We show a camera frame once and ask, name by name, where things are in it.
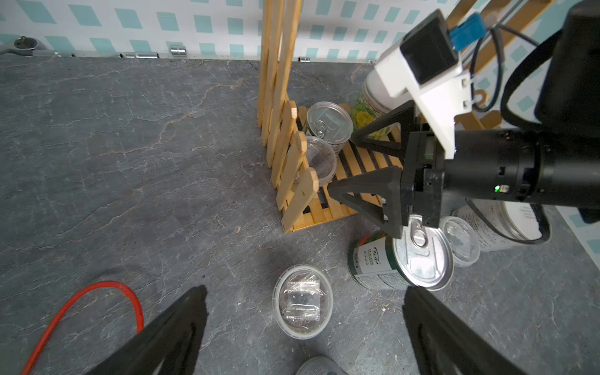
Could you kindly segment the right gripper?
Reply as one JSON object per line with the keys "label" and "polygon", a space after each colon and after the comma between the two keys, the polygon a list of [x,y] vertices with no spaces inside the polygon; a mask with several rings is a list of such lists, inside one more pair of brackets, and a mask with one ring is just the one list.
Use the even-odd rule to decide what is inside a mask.
{"label": "right gripper", "polygon": [[421,216],[425,226],[436,228],[454,159],[431,131],[417,131],[417,105],[409,100],[354,131],[351,142],[374,152],[394,156],[403,163],[331,182],[331,198],[362,214],[393,238],[403,236],[409,217]]}

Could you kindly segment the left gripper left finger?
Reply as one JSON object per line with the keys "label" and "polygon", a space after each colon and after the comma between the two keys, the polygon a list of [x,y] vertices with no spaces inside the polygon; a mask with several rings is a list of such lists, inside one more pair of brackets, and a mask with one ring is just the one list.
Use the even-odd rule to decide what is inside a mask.
{"label": "left gripper left finger", "polygon": [[193,374],[208,320],[207,288],[193,287],[90,374]]}

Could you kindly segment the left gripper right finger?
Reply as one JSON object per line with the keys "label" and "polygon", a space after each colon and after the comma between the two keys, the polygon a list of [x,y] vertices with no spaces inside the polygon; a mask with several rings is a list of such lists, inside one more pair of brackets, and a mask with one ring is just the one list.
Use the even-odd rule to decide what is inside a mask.
{"label": "left gripper right finger", "polygon": [[402,307],[421,374],[522,374],[424,287],[408,287]]}

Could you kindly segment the green yellow white-lid can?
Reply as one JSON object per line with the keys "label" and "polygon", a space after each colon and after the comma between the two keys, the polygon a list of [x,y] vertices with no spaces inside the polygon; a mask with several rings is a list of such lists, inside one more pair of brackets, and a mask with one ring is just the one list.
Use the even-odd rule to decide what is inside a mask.
{"label": "green yellow white-lid can", "polygon": [[350,111],[353,130],[358,131],[392,110],[412,101],[407,91],[399,97],[391,97],[376,70],[372,70],[362,86],[362,90]]}

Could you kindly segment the small clear-lid cup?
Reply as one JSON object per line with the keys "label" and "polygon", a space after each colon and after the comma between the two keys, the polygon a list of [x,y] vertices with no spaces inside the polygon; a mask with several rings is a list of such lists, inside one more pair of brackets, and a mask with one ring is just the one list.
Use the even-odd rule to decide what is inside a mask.
{"label": "small clear-lid cup", "polygon": [[327,185],[337,170],[337,154],[323,139],[307,136],[306,159],[309,167],[317,172],[319,186]]}

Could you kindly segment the silver pull-tab can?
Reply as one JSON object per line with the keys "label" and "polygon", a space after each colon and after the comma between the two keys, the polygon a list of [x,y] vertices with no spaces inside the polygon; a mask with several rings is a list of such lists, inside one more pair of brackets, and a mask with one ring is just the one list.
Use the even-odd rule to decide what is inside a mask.
{"label": "silver pull-tab can", "polygon": [[352,136],[353,121],[341,106],[317,102],[308,109],[306,130],[324,140],[339,154]]}

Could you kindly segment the tall green seed can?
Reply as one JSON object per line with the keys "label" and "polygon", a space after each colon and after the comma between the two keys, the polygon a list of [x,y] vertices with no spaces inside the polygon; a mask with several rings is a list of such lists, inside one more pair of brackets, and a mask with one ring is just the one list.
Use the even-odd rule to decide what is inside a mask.
{"label": "tall green seed can", "polygon": [[438,291],[449,284],[455,267],[442,230],[412,215],[400,238],[379,231],[353,243],[348,269],[357,284],[370,290],[416,286]]}

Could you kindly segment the wooden two-tier shelf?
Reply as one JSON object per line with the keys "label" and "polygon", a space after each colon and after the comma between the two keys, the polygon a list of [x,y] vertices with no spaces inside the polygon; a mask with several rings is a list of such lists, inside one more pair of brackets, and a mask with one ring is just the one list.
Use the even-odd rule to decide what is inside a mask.
{"label": "wooden two-tier shelf", "polygon": [[[300,231],[322,223],[329,223],[357,214],[353,208],[335,201],[329,182],[319,183],[323,190],[328,209],[321,208],[317,197],[317,175],[308,173],[309,182],[304,184],[305,170],[309,168],[307,159],[307,133],[298,129],[297,120],[306,120],[308,109],[298,109],[287,94],[292,71],[292,49],[298,36],[299,18],[303,1],[261,1],[262,31],[259,69],[259,96],[257,122],[261,128],[261,139],[267,148],[267,163],[272,169],[271,180],[277,189],[277,207],[282,212],[284,233]],[[529,28],[554,1],[489,1],[481,12],[471,12],[477,1],[459,1],[447,17],[440,9],[428,16],[440,14],[442,31],[450,31],[468,26],[467,15],[483,17],[484,26],[500,29],[502,45],[510,45],[521,33]],[[409,68],[408,59],[402,57],[401,79],[407,81],[404,91],[390,96],[391,104],[381,105],[393,109],[406,101],[413,100],[420,117],[433,129],[442,146],[456,146],[456,120],[475,120],[475,104],[467,101],[467,69],[463,63],[463,50],[468,45],[456,48],[459,62],[433,79],[433,83],[417,84],[417,79]]]}

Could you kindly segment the white-lid white can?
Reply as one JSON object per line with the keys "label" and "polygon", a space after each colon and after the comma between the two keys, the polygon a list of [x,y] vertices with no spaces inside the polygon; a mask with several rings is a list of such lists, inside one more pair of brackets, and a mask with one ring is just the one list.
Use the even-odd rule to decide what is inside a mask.
{"label": "white-lid white can", "polygon": [[537,204],[473,200],[452,215],[472,226],[484,253],[540,245],[551,237],[548,218]]}

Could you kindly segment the small clear-lid jar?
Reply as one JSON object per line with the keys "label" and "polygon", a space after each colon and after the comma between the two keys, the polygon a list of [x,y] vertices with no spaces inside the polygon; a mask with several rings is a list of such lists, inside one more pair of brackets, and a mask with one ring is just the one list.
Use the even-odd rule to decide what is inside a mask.
{"label": "small clear-lid jar", "polygon": [[273,314],[289,337],[309,340],[331,320],[334,295],[331,282],[316,267],[299,264],[288,268],[273,289]]}

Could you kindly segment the purple label pull-tab can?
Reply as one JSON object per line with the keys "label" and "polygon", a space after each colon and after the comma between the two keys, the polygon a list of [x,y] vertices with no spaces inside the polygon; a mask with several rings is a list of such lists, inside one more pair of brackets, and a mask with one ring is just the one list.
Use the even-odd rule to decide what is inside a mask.
{"label": "purple label pull-tab can", "polygon": [[296,370],[295,375],[348,375],[333,359],[314,356],[307,359]]}

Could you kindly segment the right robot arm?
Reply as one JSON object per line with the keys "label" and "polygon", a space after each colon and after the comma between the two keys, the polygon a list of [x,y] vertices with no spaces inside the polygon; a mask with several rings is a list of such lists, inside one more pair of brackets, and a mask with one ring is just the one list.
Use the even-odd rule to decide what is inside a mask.
{"label": "right robot arm", "polygon": [[449,29],[440,11],[387,49],[374,67],[402,104],[352,134],[358,147],[395,156],[387,167],[330,184],[332,198],[400,238],[409,218],[439,225],[444,194],[577,208],[599,220],[599,4],[572,6],[564,25],[536,47],[493,102],[506,129],[457,131],[473,112],[473,70],[459,56],[479,17]]}

